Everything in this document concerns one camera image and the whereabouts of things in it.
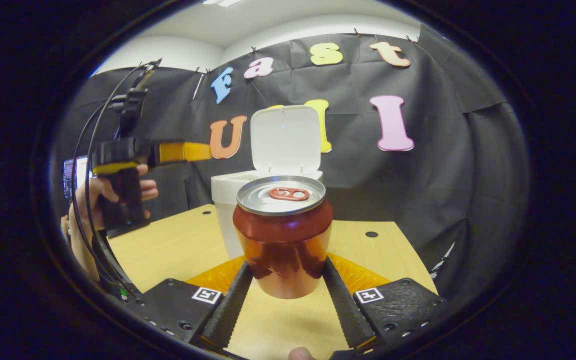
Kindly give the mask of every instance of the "red pull tab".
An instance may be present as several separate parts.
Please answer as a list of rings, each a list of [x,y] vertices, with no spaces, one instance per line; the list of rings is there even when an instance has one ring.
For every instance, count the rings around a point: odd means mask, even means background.
[[[303,194],[301,197],[296,197],[295,194]],[[288,189],[288,187],[277,187],[276,189],[270,190],[270,198],[275,200],[286,200],[286,201],[305,201],[311,197],[308,191],[303,189]]]

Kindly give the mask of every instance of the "aluminum can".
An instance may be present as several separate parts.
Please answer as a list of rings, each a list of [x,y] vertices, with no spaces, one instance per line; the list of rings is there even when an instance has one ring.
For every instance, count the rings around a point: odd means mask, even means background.
[[[266,294],[298,299],[317,288],[332,219],[326,187],[312,178],[259,178],[238,191],[233,222],[254,278]]]

